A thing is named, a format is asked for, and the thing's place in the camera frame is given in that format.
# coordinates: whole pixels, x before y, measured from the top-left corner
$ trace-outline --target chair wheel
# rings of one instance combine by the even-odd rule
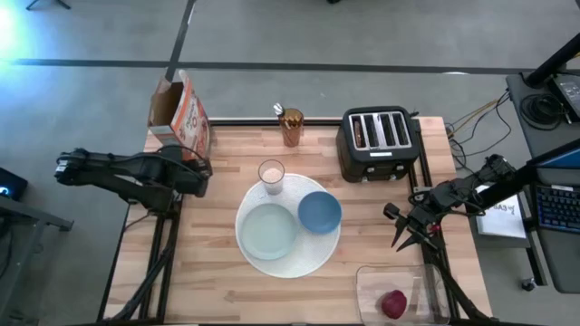
[[[537,287],[536,281],[534,280],[533,277],[528,278],[528,279],[522,281],[521,287],[523,290],[526,290],[528,292],[532,292]]]

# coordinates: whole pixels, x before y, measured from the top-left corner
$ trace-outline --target black toaster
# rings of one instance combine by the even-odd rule
[[[341,172],[348,182],[399,180],[419,156],[413,120],[399,106],[346,111],[336,147]]]

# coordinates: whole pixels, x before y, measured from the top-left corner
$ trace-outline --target clear plastic bin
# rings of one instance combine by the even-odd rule
[[[407,297],[405,313],[397,320],[381,309],[382,297],[399,290]],[[356,296],[367,326],[446,325],[450,310],[439,270],[431,265],[364,266],[356,274]]]

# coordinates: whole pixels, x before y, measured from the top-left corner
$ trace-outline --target cardboard box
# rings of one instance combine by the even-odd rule
[[[209,153],[208,116],[185,71],[178,71],[180,82],[161,78],[151,97],[149,130],[163,145],[182,145],[201,157]],[[182,150],[184,159],[195,157]]]

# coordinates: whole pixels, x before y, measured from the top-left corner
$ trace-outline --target toaster slot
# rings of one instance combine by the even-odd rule
[[[379,147],[378,134],[376,128],[374,127],[374,119],[372,118],[372,115],[364,115],[364,126],[366,126],[366,134],[369,138],[369,146],[371,148]]]
[[[397,139],[399,140],[399,145],[401,146],[409,145],[409,135],[407,134],[407,128],[405,127],[405,121],[402,119],[402,114],[400,113],[393,114],[392,119],[395,124],[395,130],[397,132]]]
[[[351,123],[353,124],[353,141],[357,149],[366,148],[366,141],[364,139],[363,121],[361,116],[351,116]]]
[[[391,120],[389,119],[389,114],[381,114],[381,124],[387,146],[395,146],[395,138],[392,130]]]

